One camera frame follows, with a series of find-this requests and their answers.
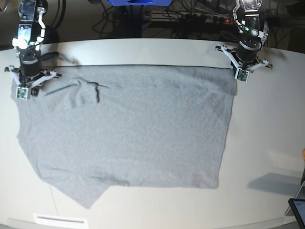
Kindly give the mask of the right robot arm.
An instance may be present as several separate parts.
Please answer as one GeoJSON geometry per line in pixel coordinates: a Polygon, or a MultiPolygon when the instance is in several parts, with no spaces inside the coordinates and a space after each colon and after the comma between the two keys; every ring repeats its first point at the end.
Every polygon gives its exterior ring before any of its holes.
{"type": "Polygon", "coordinates": [[[45,81],[61,74],[47,70],[42,66],[44,61],[59,57],[59,52],[41,53],[41,46],[46,38],[46,25],[43,16],[48,10],[46,0],[23,0],[19,4],[18,14],[20,22],[17,34],[12,39],[12,46],[20,61],[19,67],[10,65],[4,68],[14,77],[17,86],[31,90],[36,95],[45,81]]]}

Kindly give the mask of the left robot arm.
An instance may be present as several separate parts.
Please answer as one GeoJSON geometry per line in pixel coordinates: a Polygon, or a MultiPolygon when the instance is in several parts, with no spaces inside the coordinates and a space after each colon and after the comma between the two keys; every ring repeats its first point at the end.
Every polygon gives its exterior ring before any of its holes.
{"type": "Polygon", "coordinates": [[[223,1],[224,8],[212,8],[206,3],[210,12],[195,9],[193,0],[184,11],[170,11],[164,9],[160,19],[144,16],[144,4],[139,6],[111,6],[104,10],[102,22],[111,22],[114,26],[108,36],[114,36],[119,27],[126,31],[129,38],[140,38],[148,23],[152,28],[170,30],[172,38],[189,39],[196,35],[218,34],[220,40],[227,39],[236,42],[236,47],[226,45],[216,46],[216,50],[223,52],[231,61],[236,80],[247,82],[249,74],[262,67],[271,68],[268,60],[257,57],[268,36],[268,23],[260,13],[260,0],[235,0],[232,4],[223,1]]]}

